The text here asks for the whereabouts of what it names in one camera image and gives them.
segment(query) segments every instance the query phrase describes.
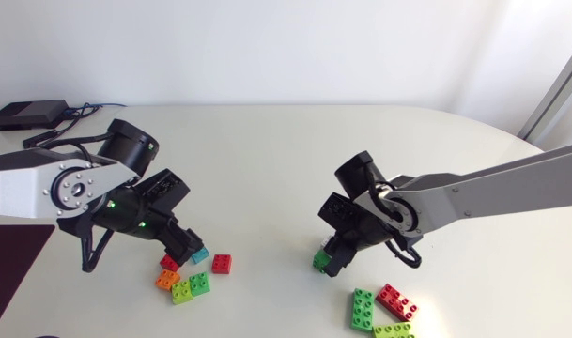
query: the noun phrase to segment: red lego brick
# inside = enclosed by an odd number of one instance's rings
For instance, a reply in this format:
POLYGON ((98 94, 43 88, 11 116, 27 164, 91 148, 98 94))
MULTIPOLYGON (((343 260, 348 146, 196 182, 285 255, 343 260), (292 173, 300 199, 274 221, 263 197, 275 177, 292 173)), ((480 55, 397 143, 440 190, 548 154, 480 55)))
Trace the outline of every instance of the red lego brick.
POLYGON ((169 254, 166 254, 161 260, 161 267, 175 272, 179 269, 179 264, 169 254))
POLYGON ((212 260, 212 272, 229 274, 231 270, 231 254, 215 254, 212 260))
POLYGON ((376 300, 402 321, 413 320, 419 310, 415 304, 389 284, 379 291, 376 300))

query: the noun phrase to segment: white wall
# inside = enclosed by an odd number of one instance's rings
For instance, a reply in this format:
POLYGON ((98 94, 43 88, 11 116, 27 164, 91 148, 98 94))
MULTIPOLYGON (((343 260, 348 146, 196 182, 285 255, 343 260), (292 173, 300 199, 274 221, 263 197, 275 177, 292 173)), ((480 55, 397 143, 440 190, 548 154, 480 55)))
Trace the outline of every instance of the white wall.
POLYGON ((517 132, 572 53, 572 0, 0 0, 0 108, 392 103, 517 132))

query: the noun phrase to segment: gray robot arm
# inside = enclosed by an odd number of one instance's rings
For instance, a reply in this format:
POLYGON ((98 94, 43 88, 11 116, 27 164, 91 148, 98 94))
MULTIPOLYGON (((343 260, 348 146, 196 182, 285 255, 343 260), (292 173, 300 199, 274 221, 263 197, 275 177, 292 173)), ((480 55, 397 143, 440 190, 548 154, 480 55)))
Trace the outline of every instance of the gray robot arm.
POLYGON ((332 277, 357 251, 373 245, 385 242, 403 262, 418 268, 421 256, 412 246, 445 225, 470 217, 572 206, 572 146, 462 176, 392 180, 384 179, 365 151, 335 175, 348 197, 332 194, 319 212, 335 229, 325 246, 332 257, 325 271, 332 277))

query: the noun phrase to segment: yellow-green lego brick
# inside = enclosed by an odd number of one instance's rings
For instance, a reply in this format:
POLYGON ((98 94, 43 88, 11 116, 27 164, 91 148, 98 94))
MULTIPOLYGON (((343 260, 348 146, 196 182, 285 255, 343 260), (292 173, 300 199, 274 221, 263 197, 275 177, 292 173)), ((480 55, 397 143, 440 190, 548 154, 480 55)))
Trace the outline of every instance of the yellow-green lego brick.
POLYGON ((371 332, 373 329, 373 293, 362 289, 354 290, 352 303, 352 321, 350 327, 355 330, 371 332))
POLYGON ((173 294, 173 303, 175 305, 193 300, 190 281, 188 280, 173 284, 173 286, 171 286, 171 293, 173 294))
POLYGON ((415 338, 415 336, 410 333, 409 323, 373 327, 373 336, 374 338, 415 338))

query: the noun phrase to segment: green lego brick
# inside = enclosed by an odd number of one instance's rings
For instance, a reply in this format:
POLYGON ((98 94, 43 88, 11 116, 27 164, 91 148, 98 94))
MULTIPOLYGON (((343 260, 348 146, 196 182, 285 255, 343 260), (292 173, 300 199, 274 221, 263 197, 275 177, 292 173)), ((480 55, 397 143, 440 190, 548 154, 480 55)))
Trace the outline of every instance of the green lego brick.
POLYGON ((321 273, 325 273, 323 268, 330 263, 332 258, 323 251, 323 249, 319 249, 317 253, 315 253, 315 257, 313 258, 313 267, 319 270, 321 273))
POLYGON ((354 290, 352 321, 350 327, 363 332, 373 329, 373 293, 362 289, 354 290))
POLYGON ((173 303, 175 305, 193 300, 192 290, 190 288, 190 281, 179 282, 171 286, 173 293, 173 303))
POLYGON ((398 323, 393 325, 381 325, 373 327, 374 338, 414 338, 410 334, 409 323, 398 323))
POLYGON ((194 297, 210 291, 209 276, 206 272, 190 277, 190 288, 194 297))

